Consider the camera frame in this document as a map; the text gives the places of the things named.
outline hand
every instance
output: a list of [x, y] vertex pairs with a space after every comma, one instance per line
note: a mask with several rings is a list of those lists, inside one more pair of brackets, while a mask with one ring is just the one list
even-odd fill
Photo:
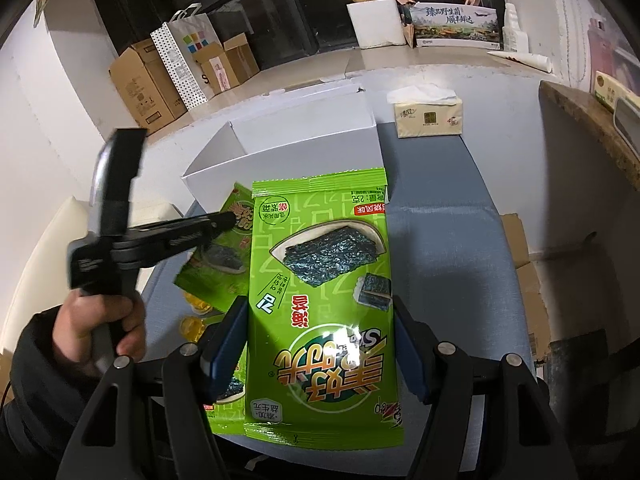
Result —
[[64, 367], [95, 375], [91, 362], [91, 332], [103, 323], [122, 320], [127, 333], [116, 347], [118, 355], [140, 361], [146, 351], [145, 304], [136, 294], [131, 301], [123, 296], [81, 296], [72, 290], [62, 304], [53, 325], [53, 355]]

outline screw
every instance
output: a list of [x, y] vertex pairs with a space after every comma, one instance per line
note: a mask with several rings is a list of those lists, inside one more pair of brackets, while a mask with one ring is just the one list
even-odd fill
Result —
[[122, 370], [123, 368], [126, 368], [127, 366], [129, 366], [130, 362], [131, 362], [131, 359], [128, 356], [121, 355], [114, 359], [113, 366], [115, 366], [118, 370]]
[[442, 355], [452, 355], [456, 351], [456, 346], [448, 341], [443, 341], [438, 345], [438, 352]]
[[507, 354], [507, 362], [511, 366], [520, 366], [522, 364], [522, 357], [518, 354]]
[[180, 354], [188, 357], [195, 354], [198, 351], [198, 346], [195, 343], [185, 343], [180, 347]]

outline white box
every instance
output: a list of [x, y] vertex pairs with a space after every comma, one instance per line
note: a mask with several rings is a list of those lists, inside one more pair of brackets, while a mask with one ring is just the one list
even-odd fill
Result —
[[220, 209], [235, 182], [301, 178], [383, 166], [365, 93], [354, 84], [317, 85], [220, 128], [182, 180], [207, 212]]

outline white paper bag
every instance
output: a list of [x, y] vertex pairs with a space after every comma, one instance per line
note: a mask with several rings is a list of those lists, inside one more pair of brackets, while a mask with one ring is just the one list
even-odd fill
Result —
[[200, 65], [191, 54], [209, 43], [220, 43], [206, 14], [196, 14], [201, 4], [178, 10], [151, 38], [187, 110], [206, 103], [214, 95]]

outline sticker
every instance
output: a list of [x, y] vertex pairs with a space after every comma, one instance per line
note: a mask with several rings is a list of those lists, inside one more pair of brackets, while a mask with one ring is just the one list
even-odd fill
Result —
[[187, 67], [182, 65], [174, 67], [174, 70], [175, 70], [175, 76], [179, 80], [188, 78], [191, 75], [191, 70], [189, 70]]
[[225, 90], [231, 90], [231, 83], [229, 82], [229, 78], [226, 76], [225, 68], [222, 66], [222, 62], [219, 57], [214, 57], [209, 59], [211, 66], [213, 67], [213, 72], [216, 73], [216, 78], [218, 79], [218, 84], [220, 85], [220, 89], [224, 92]]
[[438, 124], [436, 112], [427, 112], [424, 115], [424, 124]]
[[263, 422], [282, 422], [282, 406], [271, 399], [252, 400], [251, 414]]
[[306, 294], [294, 294], [291, 297], [291, 326], [309, 328], [309, 297]]
[[373, 215], [385, 212], [384, 202], [377, 202], [375, 204], [357, 205], [353, 208], [353, 214], [356, 216]]
[[172, 48], [166, 51], [166, 56], [169, 58], [171, 63], [176, 63], [180, 61], [180, 55]]
[[270, 196], [260, 204], [259, 214], [263, 222], [276, 225], [289, 217], [289, 201], [283, 196]]

